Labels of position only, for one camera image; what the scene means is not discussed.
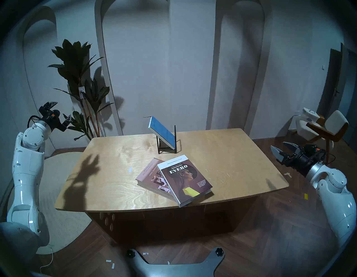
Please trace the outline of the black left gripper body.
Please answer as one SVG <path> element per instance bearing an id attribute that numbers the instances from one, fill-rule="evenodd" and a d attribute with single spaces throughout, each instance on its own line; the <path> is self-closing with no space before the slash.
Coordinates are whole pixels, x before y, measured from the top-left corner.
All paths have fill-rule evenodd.
<path id="1" fill-rule="evenodd" d="M 64 126 L 64 124 L 62 124 L 60 122 L 60 119 L 59 119 L 60 111 L 59 110 L 52 111 L 47 108 L 39 108 L 38 111 L 42 115 L 42 117 L 40 118 L 39 121 L 42 121 L 43 125 L 46 124 L 46 126 L 50 128 L 51 132 L 53 132 L 55 129 L 58 129 L 62 132 L 66 131 L 67 127 Z"/>

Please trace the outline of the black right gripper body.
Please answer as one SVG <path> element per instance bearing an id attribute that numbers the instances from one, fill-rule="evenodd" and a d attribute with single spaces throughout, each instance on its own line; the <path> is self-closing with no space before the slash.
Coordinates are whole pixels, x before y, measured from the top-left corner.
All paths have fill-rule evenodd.
<path id="1" fill-rule="evenodd" d="M 291 167 L 306 177 L 311 168 L 316 163 L 323 163 L 326 157 L 326 150 L 320 149 L 317 145 L 308 143 L 301 146 L 301 152 L 293 152 L 292 155 L 286 153 L 285 166 Z"/>

